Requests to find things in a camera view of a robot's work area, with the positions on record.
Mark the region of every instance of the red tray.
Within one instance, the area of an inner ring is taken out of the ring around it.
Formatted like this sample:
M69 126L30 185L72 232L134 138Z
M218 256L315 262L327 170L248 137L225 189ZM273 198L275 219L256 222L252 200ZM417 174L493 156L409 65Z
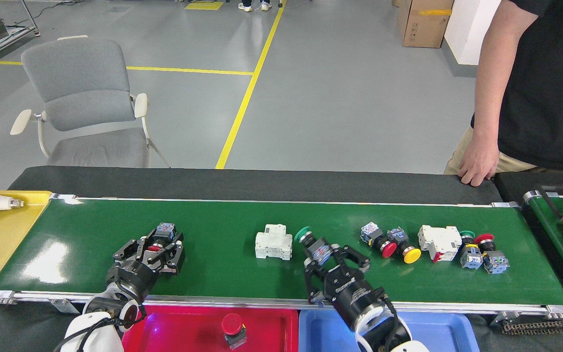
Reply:
M239 314L247 340L234 352L297 352L296 310L148 306L147 318L123 336L125 352L230 352L221 321Z

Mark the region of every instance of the yellow label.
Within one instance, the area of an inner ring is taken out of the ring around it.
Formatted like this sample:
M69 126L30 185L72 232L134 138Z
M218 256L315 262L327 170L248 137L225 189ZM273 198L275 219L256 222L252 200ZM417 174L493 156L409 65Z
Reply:
M423 10L419 11L420 16L451 16L451 10Z

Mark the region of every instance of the black t-shirt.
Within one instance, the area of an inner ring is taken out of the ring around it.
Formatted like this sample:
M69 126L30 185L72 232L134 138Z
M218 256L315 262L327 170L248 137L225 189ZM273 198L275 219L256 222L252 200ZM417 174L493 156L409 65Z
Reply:
M501 106L498 148L563 170L563 0L511 0L538 19L520 39Z

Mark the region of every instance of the shoe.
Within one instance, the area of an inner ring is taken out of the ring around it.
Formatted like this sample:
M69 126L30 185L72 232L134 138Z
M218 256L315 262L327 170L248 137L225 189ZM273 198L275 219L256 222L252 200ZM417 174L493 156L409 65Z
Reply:
M253 9L250 6L244 6L242 2L238 4L238 8L246 13L250 13L251 11L253 11Z

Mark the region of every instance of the chair seat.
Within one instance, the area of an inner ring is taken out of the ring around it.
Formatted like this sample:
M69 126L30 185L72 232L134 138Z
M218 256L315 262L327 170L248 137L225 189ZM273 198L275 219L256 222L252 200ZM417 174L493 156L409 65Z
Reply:
M61 140L47 164L143 168L148 159L145 132L134 128Z

